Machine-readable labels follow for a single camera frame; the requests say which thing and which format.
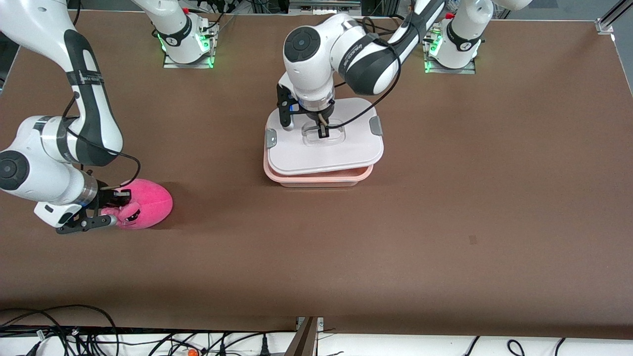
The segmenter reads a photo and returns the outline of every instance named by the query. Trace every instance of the brown table surface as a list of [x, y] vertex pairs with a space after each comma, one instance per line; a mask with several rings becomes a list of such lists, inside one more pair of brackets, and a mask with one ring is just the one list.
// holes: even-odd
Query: brown table surface
[[[0, 194], [0, 306], [88, 303], [120, 326], [321, 315], [338, 332], [633, 337], [633, 99], [610, 37], [591, 22], [492, 22], [477, 75], [426, 74], [417, 51], [377, 107], [371, 176], [286, 189], [263, 172], [263, 128], [285, 36], [321, 20], [239, 16], [216, 68], [166, 70], [144, 14], [82, 12], [124, 151], [175, 207], [145, 231], [58, 236], [35, 203]], [[20, 50], [0, 147], [70, 95], [52, 61]], [[119, 158], [96, 175], [133, 170]]]

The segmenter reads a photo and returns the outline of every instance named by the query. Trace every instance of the pink container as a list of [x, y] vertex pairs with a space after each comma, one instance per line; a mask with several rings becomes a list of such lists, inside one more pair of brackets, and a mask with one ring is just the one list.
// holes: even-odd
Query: pink container
[[373, 165], [354, 169], [335, 170], [299, 175], [283, 175], [268, 164], [268, 151], [264, 149], [264, 172], [268, 178], [287, 188], [344, 188], [355, 186], [372, 173]]

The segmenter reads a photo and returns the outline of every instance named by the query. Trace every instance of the pink plush toy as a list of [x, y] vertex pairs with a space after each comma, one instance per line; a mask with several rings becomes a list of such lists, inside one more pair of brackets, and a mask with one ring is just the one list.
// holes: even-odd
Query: pink plush toy
[[145, 229], [163, 221], [172, 211], [173, 200], [167, 189], [147, 181], [135, 179], [130, 185], [118, 188], [132, 192], [130, 203], [120, 208], [103, 208], [101, 215], [114, 215], [121, 229]]

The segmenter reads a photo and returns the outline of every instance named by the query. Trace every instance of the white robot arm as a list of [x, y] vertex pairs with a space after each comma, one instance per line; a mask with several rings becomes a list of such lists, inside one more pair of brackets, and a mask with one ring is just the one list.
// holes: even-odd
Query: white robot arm
[[[105, 183], [72, 165], [109, 164], [116, 155], [101, 147], [120, 151], [123, 138], [92, 48], [75, 30], [66, 2], [0, 0], [0, 30], [66, 72], [80, 112], [77, 118], [34, 116], [24, 120], [13, 143], [0, 152], [0, 189], [37, 201], [35, 213], [53, 227], [63, 226], [82, 208], [94, 204], [97, 196], [101, 206], [118, 200], [114, 191], [99, 192]], [[109, 217], [104, 221], [106, 225], [115, 222]]]
[[211, 46], [209, 20], [186, 13], [178, 0], [132, 0], [149, 16], [167, 55], [177, 63], [191, 63]]
[[481, 36], [494, 13], [493, 3], [512, 11], [526, 7], [532, 0], [461, 0], [457, 14], [440, 22], [440, 37], [429, 52], [447, 68], [463, 68], [477, 55]]
[[[334, 71], [360, 95], [387, 88], [403, 63], [444, 8], [444, 0], [418, 0], [388, 42], [368, 34], [347, 14], [334, 15], [317, 26], [294, 29], [285, 40], [286, 73], [277, 88], [280, 121], [292, 128], [292, 114], [325, 120], [334, 111]], [[298, 101], [301, 110], [290, 111]]]

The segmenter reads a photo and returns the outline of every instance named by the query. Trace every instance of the white lid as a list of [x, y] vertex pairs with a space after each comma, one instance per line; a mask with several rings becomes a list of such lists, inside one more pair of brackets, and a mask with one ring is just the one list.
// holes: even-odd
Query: white lid
[[[345, 122], [370, 105], [361, 98], [339, 99], [330, 124]], [[293, 130], [286, 131], [279, 122], [278, 110], [268, 117], [266, 128], [276, 134], [275, 146], [268, 149], [268, 163], [277, 173], [297, 175], [366, 167], [382, 157], [382, 129], [374, 108], [345, 125], [343, 132], [330, 129], [329, 139], [318, 139], [316, 130], [307, 131], [307, 136], [302, 134], [303, 127], [315, 126], [307, 115], [295, 115], [293, 119]]]

